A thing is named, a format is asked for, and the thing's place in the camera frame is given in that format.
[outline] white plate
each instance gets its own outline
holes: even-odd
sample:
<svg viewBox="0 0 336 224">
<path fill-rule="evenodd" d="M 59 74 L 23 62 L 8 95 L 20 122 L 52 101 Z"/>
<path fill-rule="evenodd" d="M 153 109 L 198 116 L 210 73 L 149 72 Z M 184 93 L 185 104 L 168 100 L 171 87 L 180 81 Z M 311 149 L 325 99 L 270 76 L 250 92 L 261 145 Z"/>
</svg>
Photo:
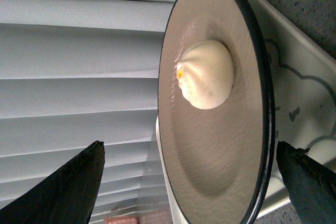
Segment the white plate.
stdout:
<svg viewBox="0 0 336 224">
<path fill-rule="evenodd" d="M 334 160 L 336 158 L 335 60 L 267 1 L 249 0 L 249 2 L 267 40 L 266 46 L 272 58 L 271 70 L 277 108 L 276 140 L 286 141 L 300 148 L 317 142 L 309 155 L 323 164 Z M 174 202 L 167 180 L 166 184 L 170 192 L 174 223 L 183 223 L 185 220 Z M 275 164 L 259 216 L 290 202 L 284 188 Z"/>
</svg>

